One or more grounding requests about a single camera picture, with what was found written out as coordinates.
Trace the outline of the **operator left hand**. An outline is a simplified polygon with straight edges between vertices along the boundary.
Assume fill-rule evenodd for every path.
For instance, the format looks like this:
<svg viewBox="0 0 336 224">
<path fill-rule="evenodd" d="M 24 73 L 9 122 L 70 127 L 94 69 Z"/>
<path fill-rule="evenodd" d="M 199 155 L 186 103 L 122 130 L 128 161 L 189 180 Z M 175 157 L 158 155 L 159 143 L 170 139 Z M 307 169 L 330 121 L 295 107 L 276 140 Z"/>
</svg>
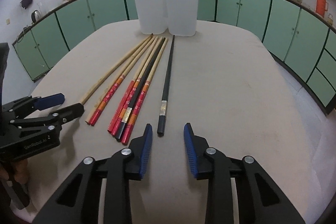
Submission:
<svg viewBox="0 0 336 224">
<path fill-rule="evenodd" d="M 20 184 L 26 184 L 29 181 L 30 175 L 28 163 L 28 160 L 24 159 L 10 164 L 14 169 L 14 179 Z M 4 180 L 9 180 L 9 174 L 7 170 L 4 169 L 3 164 L 1 164 L 1 178 Z"/>
</svg>

